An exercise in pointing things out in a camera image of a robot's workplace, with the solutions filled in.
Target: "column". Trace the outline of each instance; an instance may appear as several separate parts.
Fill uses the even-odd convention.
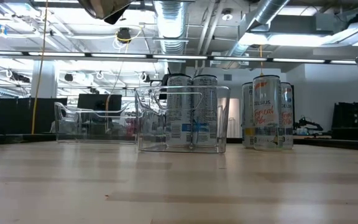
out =
[[[39,79],[41,61],[34,61],[31,80],[31,97],[35,97],[37,83]],[[59,69],[56,68],[55,61],[44,61],[42,65],[42,76],[38,90],[38,98],[56,98],[57,85],[59,81]]]

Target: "ceiling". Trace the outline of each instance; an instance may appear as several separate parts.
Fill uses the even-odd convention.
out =
[[[6,35],[0,38],[0,50],[39,52],[42,48],[42,33],[44,23],[42,14],[45,12],[45,3],[41,0],[28,4],[27,0],[5,0],[0,1],[0,25],[5,26]],[[51,7],[47,15],[47,42],[45,51],[48,52],[114,52],[114,53],[141,53],[159,54],[160,42],[154,38],[158,37],[158,29],[155,25],[155,13],[153,11],[127,10],[121,21],[112,26],[102,20],[93,19],[86,11],[79,8],[76,1],[51,0]],[[244,14],[256,9],[255,1],[226,0],[224,8],[231,9],[233,18],[230,21],[218,20],[214,39],[207,46],[207,54],[212,52],[225,52],[235,43],[237,27]],[[203,29],[203,14],[209,6],[209,0],[196,0],[189,3],[188,25],[186,38],[186,54],[194,54],[198,47],[201,31]],[[317,10],[332,13],[337,10],[351,10],[358,7],[358,1],[312,1],[302,0],[290,1],[280,14],[312,16]],[[139,35],[129,45],[113,45],[114,35],[120,27],[129,27],[131,36]],[[251,56],[258,57],[259,49],[249,48],[247,51]],[[354,59],[358,56],[358,47],[285,47],[285,46],[263,46],[264,57],[283,58],[326,58],[326,59]],[[66,73],[82,72],[93,76],[95,85],[113,85],[117,80],[118,86],[149,85],[141,81],[140,75],[148,74],[152,79],[161,79],[166,70],[165,62],[97,62],[97,61],[69,61],[59,60],[58,66],[61,70],[60,81],[65,85],[84,84],[78,82],[68,83],[64,80]],[[193,66],[192,61],[186,62],[186,66]],[[250,64],[251,67],[259,67],[259,63]],[[270,68],[286,69],[289,65],[284,63],[266,63],[264,66]],[[23,59],[1,59],[0,58],[0,83],[15,83],[9,81],[6,70],[11,69],[31,78],[33,63],[31,60]],[[6,91],[16,95],[29,92],[29,88],[5,88]],[[70,93],[60,90],[59,95],[74,95],[88,90],[77,90]]]

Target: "desk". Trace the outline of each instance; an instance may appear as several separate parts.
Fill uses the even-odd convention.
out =
[[[0,223],[358,224],[358,151],[0,145]]]

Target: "energy drink can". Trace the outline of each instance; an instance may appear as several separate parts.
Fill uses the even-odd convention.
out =
[[[191,77],[171,75],[168,86],[191,86]],[[170,94],[167,94],[166,143],[168,147],[188,147],[191,144],[191,88],[167,88],[167,93]]]
[[[293,148],[293,91],[289,83],[281,83],[281,114],[283,120],[283,149]]]
[[[217,84],[218,78],[214,75],[198,75],[193,79],[194,86],[216,86]],[[193,104],[198,106],[193,112],[193,145],[195,147],[214,147],[218,142],[218,99],[216,88],[195,87],[194,92]]]
[[[282,104],[280,77],[264,75],[254,78],[254,149],[282,149]]]
[[[242,144],[248,149],[254,148],[254,94],[253,83],[242,85]]]

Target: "aluminum can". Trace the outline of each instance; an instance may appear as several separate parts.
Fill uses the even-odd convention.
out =
[[[168,78],[168,86],[191,86],[191,77],[184,74],[171,75]],[[167,88],[167,93],[167,146],[189,147],[193,101],[191,88]]]
[[[276,75],[254,78],[254,149],[282,149],[281,83]]]
[[[242,144],[248,149],[254,148],[254,94],[253,83],[242,85]]]
[[[283,149],[293,148],[293,91],[290,83],[281,83],[281,114],[283,120]]]
[[[214,75],[198,75],[193,79],[194,86],[216,86]],[[193,105],[193,145],[194,147],[214,147],[217,144],[218,99],[216,88],[194,88]]]

